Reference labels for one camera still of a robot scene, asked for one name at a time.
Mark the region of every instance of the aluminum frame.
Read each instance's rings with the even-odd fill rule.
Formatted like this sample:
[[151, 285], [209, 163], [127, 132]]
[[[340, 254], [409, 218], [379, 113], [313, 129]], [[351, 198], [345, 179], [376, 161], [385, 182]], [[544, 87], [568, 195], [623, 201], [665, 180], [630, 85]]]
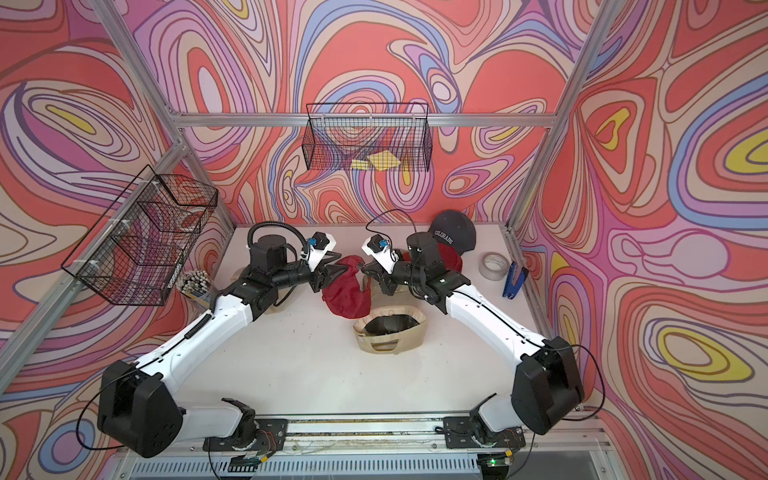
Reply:
[[[442, 425], [442, 418], [447, 415], [466, 414], [466, 412], [427, 412], [413, 414], [348, 414], [348, 415], [265, 415], [260, 418], [288, 419], [283, 451], [270, 460], [275, 464], [283, 462], [312, 462], [328, 458], [343, 460], [346, 458], [364, 458], [364, 455], [385, 457], [390, 461], [399, 458], [421, 458], [432, 460], [444, 455], [466, 455], [475, 458], [478, 453], [503, 452], [505, 449], [447, 449], [445, 437], [436, 434], [434, 428]], [[579, 413], [569, 418], [579, 418]], [[531, 432], [525, 429], [526, 440], [530, 442]], [[128, 450], [116, 454], [118, 464], [105, 475], [113, 480], [128, 480], [131, 474], [154, 474], [155, 477], [174, 477], [183, 472], [188, 477], [210, 478], [207, 453], [202, 449], [202, 441], [178, 442], [169, 446], [160, 455], [143, 459]], [[522, 449], [527, 452], [531, 447]], [[537, 436], [533, 452], [590, 452], [595, 469], [605, 465], [614, 454], [614, 446], [598, 419], [589, 419], [582, 423], [558, 424], [547, 435]], [[214, 465], [220, 467], [219, 473], [226, 474], [226, 464], [237, 452], [214, 453]], [[265, 470], [279, 474], [287, 465], [272, 465]], [[301, 475], [294, 469], [288, 475]], [[621, 470], [616, 475], [603, 480], [623, 480]]]
[[568, 127], [568, 119], [576, 105], [578, 95], [581, 93], [581, 89], [584, 88], [592, 65], [594, 65], [594, 61], [598, 58], [598, 54], [600, 54], [600, 50], [605, 43], [605, 38], [623, 5], [624, 0], [605, 0], [600, 4], [598, 13], [595, 15], [589, 33], [587, 33], [587, 38], [584, 40], [584, 46], [579, 51], [574, 69], [565, 83], [560, 101], [557, 108], [555, 108], [554, 114], [556, 119], [554, 125], [547, 131], [544, 138], [541, 139], [538, 153], [520, 186], [520, 192], [515, 199], [515, 204], [512, 205], [509, 218], [507, 219], [507, 228], [513, 228], [519, 220], [525, 206], [530, 203], [545, 168], [553, 156], [558, 153], [558, 141], [565, 132], [565, 128]]
[[[182, 114], [173, 112], [170, 103], [162, 94], [156, 79], [151, 74], [133, 35], [115, 8], [113, 0], [91, 0], [91, 4], [114, 42], [115, 48], [122, 55], [127, 65], [128, 74], [147, 95], [154, 113], [174, 141], [171, 149], [155, 165], [158, 173], [168, 173], [173, 170], [180, 158], [186, 156], [187, 166], [192, 174], [200, 181], [213, 184], [200, 158], [189, 144], [184, 133], [186, 127], [302, 127], [306, 124], [306, 115], [304, 114]], [[532, 161], [531, 169], [523, 180], [521, 192], [512, 206], [510, 217], [506, 222], [508, 230], [521, 216], [522, 208], [529, 203], [546, 165], [557, 153], [555, 148], [557, 139], [568, 125], [568, 115], [587, 80], [605, 36], [623, 4], [624, 0], [605, 0], [601, 3], [554, 114], [434, 114], [430, 117], [434, 127], [527, 126], [546, 127], [548, 129], [547, 134], [542, 138], [538, 153]], [[134, 198], [133, 195], [123, 203], [118, 209], [118, 213], [121, 209], [130, 206], [132, 198]], [[228, 209], [220, 203], [217, 207], [217, 213], [227, 233], [227, 240], [229, 240], [234, 232], [234, 224]], [[108, 229], [105, 229], [98, 239], [103, 240], [102, 235], [106, 236], [107, 233]], [[521, 255], [517, 253], [517, 250], [515, 246], [510, 247], [510, 252], [516, 253], [512, 255], [515, 258]], [[0, 392], [4, 392], [10, 385], [16, 374], [26, 364], [29, 356], [37, 349], [81, 288], [80, 282], [72, 278], [62, 277], [62, 280], [38, 304], [35, 311], [11, 334], [5, 346], [0, 350]], [[538, 298], [534, 290], [526, 289], [525, 292], [529, 299], [531, 296]], [[538, 301], [536, 304], [540, 309], [542, 303]]]
[[[128, 74], [141, 87], [144, 94], [147, 95], [155, 115], [157, 115], [157, 118], [166, 128], [170, 137], [175, 141], [181, 142], [184, 146], [187, 153], [187, 166], [190, 168], [193, 176], [201, 182], [214, 185], [203, 163], [197, 156], [197, 152], [191, 147], [184, 131], [176, 126], [173, 118], [170, 116], [172, 112], [170, 103], [163, 96], [160, 85], [151, 74], [149, 65], [147, 65], [144, 56], [141, 54], [141, 50], [139, 50], [139, 46], [128, 29], [125, 20], [114, 6], [113, 0], [91, 0], [91, 4], [101, 20], [104, 30], [107, 31], [115, 48], [125, 60]], [[234, 232], [234, 222], [230, 216], [229, 209], [219, 202], [216, 212], [222, 225], [227, 230], [227, 235], [231, 236]]]
[[[174, 144], [155, 164], [154, 169], [158, 173], [171, 172], [183, 154], [184, 149], [181, 145]], [[135, 188], [122, 205], [116, 209], [113, 217], [122, 215], [136, 201], [142, 190], [143, 187]], [[114, 222], [105, 225], [75, 260], [89, 258], [98, 245], [109, 235], [114, 225]], [[16, 375], [24, 368], [29, 357], [35, 353], [35, 350], [83, 288], [82, 282], [62, 270], [59, 281], [45, 294], [27, 319], [11, 334], [5, 346], [0, 349], [0, 394], [11, 385]]]
[[[504, 243], [507, 244], [507, 251], [509, 252], [509, 256], [512, 258], [512, 261], [518, 265], [525, 265], [523, 252], [520, 249], [520, 242], [515, 236], [515, 232], [512, 232], [503, 226], [501, 226], [501, 229], [502, 237], [504, 237]], [[522, 290], [525, 294], [525, 298], [528, 300], [528, 306], [531, 308], [531, 315], [533, 316], [533, 320], [536, 323], [538, 332], [548, 339], [552, 338], [554, 334], [552, 333], [552, 328], [549, 326], [549, 320], [547, 318], [547, 306], [544, 305], [541, 297], [538, 295], [538, 293], [536, 293], [536, 288], [533, 286], [533, 283], [523, 282]]]
[[[187, 114], [170, 115], [176, 127], [305, 127], [306, 114]], [[331, 118], [334, 114], [325, 114]], [[401, 118], [397, 114], [366, 114], [371, 118]], [[552, 127], [554, 114], [429, 114], [431, 127]]]

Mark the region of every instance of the wire basket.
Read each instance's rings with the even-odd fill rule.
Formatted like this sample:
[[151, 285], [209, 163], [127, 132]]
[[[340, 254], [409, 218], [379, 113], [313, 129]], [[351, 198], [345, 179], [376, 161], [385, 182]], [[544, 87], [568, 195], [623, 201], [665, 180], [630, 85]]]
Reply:
[[306, 112], [307, 170], [429, 171], [426, 103], [315, 103]]
[[79, 268], [61, 267], [113, 305], [164, 305], [217, 202], [215, 187], [155, 174]]

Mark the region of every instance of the tape roll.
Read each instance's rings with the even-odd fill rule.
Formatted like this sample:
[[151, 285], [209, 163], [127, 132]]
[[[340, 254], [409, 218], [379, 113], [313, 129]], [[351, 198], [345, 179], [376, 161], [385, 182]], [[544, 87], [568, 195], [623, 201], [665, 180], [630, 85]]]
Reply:
[[503, 280], [508, 271], [509, 260], [500, 253], [488, 252], [480, 258], [480, 274], [488, 280]]

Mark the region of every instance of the psychedelic wallpaper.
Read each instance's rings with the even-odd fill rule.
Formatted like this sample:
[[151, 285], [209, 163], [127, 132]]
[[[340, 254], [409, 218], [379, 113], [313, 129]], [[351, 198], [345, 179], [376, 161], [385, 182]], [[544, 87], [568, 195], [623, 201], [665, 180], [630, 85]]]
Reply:
[[629, 0], [516, 226], [629, 478], [768, 478], [768, 2]]
[[[62, 275], [69, 250], [125, 184], [168, 149], [87, 0], [0, 2], [0, 348]], [[213, 217], [187, 268], [214, 271], [226, 244]], [[95, 478], [74, 421], [101, 370], [162, 343], [197, 312], [111, 306], [86, 290], [0, 396], [0, 478]], [[84, 434], [97, 432], [95, 406]]]
[[396, 207], [429, 223], [449, 207], [474, 221], [509, 218], [544, 133], [542, 127], [460, 127], [455, 153], [434, 146], [429, 172], [388, 172], [307, 171], [301, 130], [194, 127], [187, 137], [235, 223], [367, 223]]
[[[317, 101], [552, 112], [597, 9], [586, 0], [120, 5], [172, 108], [194, 113], [304, 112]], [[393, 207], [421, 222], [446, 207], [502, 222], [542, 135], [541, 128], [434, 129], [430, 172], [397, 174], [306, 172], [301, 128], [187, 132], [244, 224], [365, 223]]]

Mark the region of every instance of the black cable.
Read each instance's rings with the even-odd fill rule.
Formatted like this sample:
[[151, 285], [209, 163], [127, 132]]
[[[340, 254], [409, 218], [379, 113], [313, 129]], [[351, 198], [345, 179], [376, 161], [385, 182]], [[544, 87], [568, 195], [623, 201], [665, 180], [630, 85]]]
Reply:
[[[151, 365], [152, 363], [155, 363], [159, 359], [160, 359], [160, 357], [157, 357], [156, 359], [151, 360], [147, 365], [144, 365], [141, 368], [144, 368], [145, 366]], [[101, 450], [115, 450], [115, 449], [119, 449], [120, 447], [124, 446], [124, 445], [116, 445], [114, 447], [89, 447], [88, 445], [85, 445], [83, 440], [80, 438], [80, 435], [81, 435], [81, 433], [80, 433], [80, 422], [82, 422], [83, 415], [85, 415], [85, 412], [86, 412], [86, 410], [88, 410], [88, 407], [91, 406], [91, 404], [94, 402], [94, 400], [96, 400], [96, 398], [99, 395], [101, 395], [101, 393], [104, 390], [106, 390], [107, 387], [109, 387], [110, 385], [112, 385], [113, 383], [117, 382], [120, 379], [124, 379], [127, 376], [133, 375], [134, 373], [136, 373], [136, 370], [131, 370], [130, 372], [125, 373], [123, 375], [120, 375], [116, 379], [114, 379], [111, 382], [109, 382], [107, 385], [101, 387], [101, 389], [96, 393], [96, 395], [94, 395], [93, 398], [88, 400], [88, 403], [86, 403], [85, 406], [83, 407], [83, 409], [80, 411], [80, 415], [78, 415], [78, 421], [74, 424], [74, 436], [78, 439], [78, 443], [80, 444], [80, 446], [82, 448], [84, 448], [86, 450], [90, 450], [91, 452], [100, 452]]]
[[563, 347], [563, 348], [560, 348], [560, 349], [553, 349], [552, 347], [547, 346], [547, 345], [536, 345], [530, 339], [525, 337], [522, 333], [517, 331], [516, 328], [514, 328], [512, 325], [507, 323], [496, 312], [494, 312], [493, 310], [489, 309], [488, 306], [485, 305], [484, 303], [479, 302], [476, 298], [473, 298], [472, 296], [469, 296], [469, 295], [467, 295], [464, 292], [459, 292], [457, 290], [454, 290], [454, 293], [460, 293], [463, 296], [466, 296], [467, 298], [474, 300], [478, 305], [482, 305], [483, 308], [485, 308], [487, 311], [489, 311], [491, 314], [493, 314], [493, 316], [495, 316], [497, 319], [501, 320], [502, 323], [504, 323], [506, 326], [508, 326], [513, 332], [517, 333], [525, 342], [528, 342], [528, 343], [530, 343], [531, 345], [533, 345], [535, 347], [547, 350], [549, 352], [560, 352], [562, 350], [573, 349], [573, 348], [576, 348], [576, 347], [585, 350], [587, 352], [587, 354], [589, 355], [589, 357], [592, 359], [592, 362], [594, 363], [595, 369], [598, 371], [598, 378], [600, 378], [600, 387], [602, 388], [603, 398], [600, 401], [600, 405], [598, 406], [598, 408], [594, 412], [592, 412], [590, 415], [587, 415], [585, 417], [581, 417], [580, 419], [563, 419], [563, 420], [565, 420], [567, 422], [583, 422], [584, 420], [589, 420], [589, 419], [595, 417], [603, 409], [603, 407], [605, 406], [605, 381], [603, 379], [603, 372], [600, 371], [600, 366], [598, 365], [598, 360], [594, 358], [594, 355], [592, 355], [592, 352], [587, 347], [581, 345], [580, 343], [572, 343], [571, 345]]
[[304, 235], [301, 234], [293, 225], [289, 225], [288, 223], [284, 222], [278, 222], [275, 220], [268, 220], [266, 222], [259, 222], [255, 225], [253, 225], [251, 228], [248, 229], [248, 236], [246, 237], [246, 243], [248, 245], [248, 250], [253, 246], [253, 234], [256, 233], [256, 230], [259, 230], [261, 227], [280, 227], [288, 230], [289, 232], [296, 235], [296, 238], [299, 239], [301, 242], [302, 250], [304, 250], [305, 253], [308, 253], [310, 251], [310, 246], [306, 242], [306, 238], [304, 238]]
[[525, 464], [528, 463], [528, 459], [531, 458], [531, 453], [533, 452], [533, 441], [534, 440], [536, 440], [536, 434], [535, 433], [531, 437], [531, 448], [528, 450], [528, 454], [525, 456], [525, 460], [523, 460], [523, 464], [520, 465], [517, 470], [512, 472], [511, 475], [507, 474], [507, 478], [511, 478], [511, 477], [517, 475], [518, 472], [520, 472], [523, 469], [523, 467], [525, 467]]
[[382, 235], [383, 237], [386, 237], [386, 239], [389, 241], [389, 257], [392, 258], [393, 262], [396, 262], [397, 258], [395, 257], [395, 244], [392, 242], [392, 238], [389, 235], [387, 235], [386, 233], [384, 233], [384, 232], [377, 232], [376, 230], [373, 230], [373, 229], [369, 228], [371, 226], [371, 223], [373, 223], [374, 220], [378, 219], [382, 215], [390, 214], [392, 212], [400, 212], [401, 214], [404, 214], [406, 217], [408, 217], [408, 220], [410, 220], [411, 225], [413, 226], [413, 233], [416, 233], [416, 224], [413, 223], [413, 219], [408, 214], [408, 212], [406, 212], [402, 208], [392, 208], [390, 210], [387, 210], [386, 212], [382, 212], [382, 213], [376, 215], [374, 218], [371, 219], [371, 221], [366, 223], [366, 230], [368, 230], [371, 233], [378, 233], [379, 235]]
[[472, 434], [472, 432], [470, 432], [469, 430], [466, 433], [459, 433], [459, 432], [454, 432], [451, 429], [447, 429], [446, 427], [435, 427], [435, 433], [438, 435], [445, 435], [446, 433], [452, 433], [453, 435], [471, 435]]
[[171, 352], [171, 350], [173, 350], [173, 349], [175, 349], [177, 346], [179, 346], [179, 344], [180, 344], [180, 343], [182, 343], [184, 340], [185, 340], [185, 339], [183, 339], [183, 338], [182, 338], [181, 340], [179, 340], [178, 342], [176, 342], [176, 343], [175, 343], [175, 344], [174, 344], [174, 345], [173, 345], [171, 348], [169, 348], [168, 350], [166, 350], [165, 352], [163, 352], [163, 353], [162, 353], [160, 356], [158, 356], [156, 359], [152, 359], [152, 360], [150, 360], [148, 363], [146, 363], [145, 365], [142, 365], [141, 367], [137, 367], [136, 369], [133, 369], [133, 370], [131, 370], [131, 371], [130, 371], [130, 372], [128, 372], [128, 373], [124, 373], [123, 375], [120, 375], [120, 376], [119, 376], [119, 377], [117, 377], [116, 379], [114, 379], [114, 380], [112, 380], [111, 382], [109, 382], [107, 385], [105, 385], [105, 386], [101, 387], [101, 389], [100, 389], [98, 392], [96, 392], [96, 395], [94, 395], [94, 396], [93, 396], [93, 398], [91, 398], [90, 400], [88, 400], [88, 403], [86, 403], [86, 404], [85, 404], [85, 406], [83, 407], [83, 409], [80, 411], [80, 415], [78, 415], [78, 420], [77, 420], [77, 422], [74, 424], [74, 436], [75, 436], [75, 438], [77, 438], [77, 440], [78, 440], [78, 443], [80, 444], [80, 446], [81, 446], [82, 448], [84, 448], [84, 449], [86, 449], [86, 450], [90, 450], [91, 452], [100, 452], [100, 451], [102, 451], [102, 450], [115, 450], [115, 449], [119, 449], [120, 447], [123, 447], [123, 446], [125, 446], [125, 445], [115, 445], [114, 447], [89, 447], [88, 445], [85, 445], [85, 443], [83, 442], [83, 439], [81, 439], [81, 438], [80, 438], [80, 437], [81, 437], [81, 432], [80, 432], [80, 422], [82, 422], [82, 421], [83, 421], [83, 415], [85, 415], [85, 412], [88, 410], [88, 407], [89, 407], [89, 406], [91, 406], [91, 404], [92, 404], [92, 403], [93, 403], [93, 402], [96, 400], [96, 398], [97, 398], [99, 395], [101, 395], [101, 394], [102, 394], [102, 392], [103, 392], [104, 390], [106, 390], [106, 389], [107, 389], [107, 387], [109, 387], [109, 386], [110, 386], [110, 385], [112, 385], [113, 383], [117, 382], [118, 380], [124, 379], [125, 377], [127, 377], [127, 376], [130, 376], [130, 375], [133, 375], [133, 374], [134, 374], [134, 373], [136, 373], [136, 372], [137, 372], [137, 370], [139, 370], [139, 369], [143, 369], [144, 367], [147, 367], [147, 366], [149, 366], [149, 365], [152, 365], [153, 363], [155, 363], [156, 361], [160, 360], [162, 357], [164, 357], [164, 356], [166, 356], [168, 353], [170, 353], [170, 352]]
[[216, 292], [216, 295], [212, 299], [210, 299], [210, 305], [208, 306], [208, 309], [212, 314], [216, 314], [216, 302], [219, 300], [219, 297], [221, 296], [221, 292]]
[[282, 299], [281, 299], [279, 302], [275, 302], [275, 303], [274, 303], [274, 305], [275, 305], [275, 306], [280, 306], [280, 305], [283, 305], [283, 302], [285, 302], [286, 300], [288, 300], [288, 297], [290, 296], [290, 294], [291, 294], [291, 293], [293, 293], [293, 291], [294, 291], [295, 289], [296, 289], [296, 285], [294, 285], [294, 286], [290, 287], [290, 290], [288, 290], [288, 293], [286, 293], [286, 295], [285, 295], [285, 296], [284, 296], [284, 297], [283, 297], [283, 298], [282, 298]]
[[293, 245], [291, 245], [290, 243], [286, 243], [286, 248], [291, 252], [293, 252], [293, 261], [294, 262], [297, 261], [299, 259], [299, 256], [296, 254], [296, 249], [293, 248]]
[[594, 362], [594, 367], [598, 371], [598, 377], [600, 378], [600, 388], [602, 389], [603, 398], [600, 400], [600, 405], [598, 408], [592, 412], [591, 414], [581, 417], [580, 419], [563, 419], [566, 422], [583, 422], [584, 420], [589, 420], [595, 415], [598, 414], [603, 409], [603, 406], [605, 405], [605, 381], [603, 380], [603, 372], [600, 371], [600, 367], [598, 366], [598, 361], [594, 358], [594, 355], [592, 355], [592, 352], [589, 351], [589, 349], [583, 345], [576, 345], [581, 347], [582, 349], [586, 350], [586, 352], [589, 354], [589, 357], [592, 359], [592, 362]]
[[210, 446], [208, 447], [208, 463], [210, 464], [210, 470], [214, 473], [217, 480], [221, 480], [221, 477], [216, 472], [216, 469], [214, 468], [214, 461], [210, 459]]
[[[409, 281], [408, 291], [411, 293], [411, 296], [413, 298], [417, 298], [419, 300], [426, 300], [426, 298], [424, 298], [422, 296], [418, 296], [418, 295], [416, 295], [414, 293], [415, 287], [413, 286], [413, 267], [414, 267], [414, 263], [411, 262], [411, 275], [410, 275], [410, 278], [408, 280]], [[424, 280], [424, 285], [426, 285], [426, 273], [424, 273], [424, 270], [419, 270], [419, 275], [421, 276], [422, 280]]]

